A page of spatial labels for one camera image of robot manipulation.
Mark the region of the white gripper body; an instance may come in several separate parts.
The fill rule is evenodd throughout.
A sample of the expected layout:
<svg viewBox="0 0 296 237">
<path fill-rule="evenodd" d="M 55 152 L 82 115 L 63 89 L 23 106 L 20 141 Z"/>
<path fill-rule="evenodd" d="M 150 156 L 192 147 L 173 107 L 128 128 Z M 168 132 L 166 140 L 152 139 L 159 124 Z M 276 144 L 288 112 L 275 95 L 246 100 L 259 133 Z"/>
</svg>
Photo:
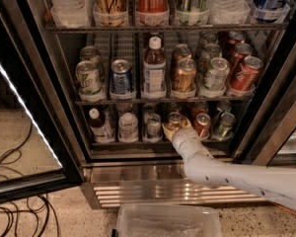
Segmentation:
<svg viewBox="0 0 296 237">
<path fill-rule="evenodd" d="M 201 141 L 193 128 L 181 128 L 174 135 L 172 144 L 181 156 L 190 156 L 199 151 Z"/>
</svg>

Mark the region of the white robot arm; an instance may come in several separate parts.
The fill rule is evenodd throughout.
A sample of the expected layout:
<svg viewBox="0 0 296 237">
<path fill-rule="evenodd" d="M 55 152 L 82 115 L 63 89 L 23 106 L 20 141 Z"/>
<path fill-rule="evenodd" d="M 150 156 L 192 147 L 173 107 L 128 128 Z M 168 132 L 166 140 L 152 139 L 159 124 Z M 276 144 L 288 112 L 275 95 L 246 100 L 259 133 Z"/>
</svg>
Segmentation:
<svg viewBox="0 0 296 237">
<path fill-rule="evenodd" d="M 208 188 L 231 186 L 296 211 L 296 169 L 225 163 L 210 154 L 189 122 L 164 123 L 163 129 L 191 181 Z"/>
</svg>

